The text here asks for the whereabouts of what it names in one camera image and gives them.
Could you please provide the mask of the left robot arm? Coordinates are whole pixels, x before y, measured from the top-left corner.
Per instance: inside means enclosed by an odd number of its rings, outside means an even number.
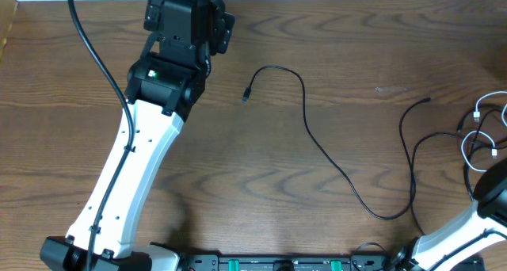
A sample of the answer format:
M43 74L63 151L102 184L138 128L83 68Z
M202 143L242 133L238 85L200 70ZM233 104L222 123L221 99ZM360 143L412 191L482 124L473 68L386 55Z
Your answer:
M97 184L64 236L48 237L40 258L52 270L175 270L179 255L157 243L137 248L144 203L171 144L226 52L234 16L223 0L147 0L149 35L118 92L123 108Z

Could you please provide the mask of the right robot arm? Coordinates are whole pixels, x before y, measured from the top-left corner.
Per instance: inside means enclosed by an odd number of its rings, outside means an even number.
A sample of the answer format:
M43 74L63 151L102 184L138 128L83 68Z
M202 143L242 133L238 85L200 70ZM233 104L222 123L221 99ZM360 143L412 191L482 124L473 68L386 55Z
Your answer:
M467 210L431 234L414 238L387 270L450 270L463 260L506 240L506 161L478 180Z

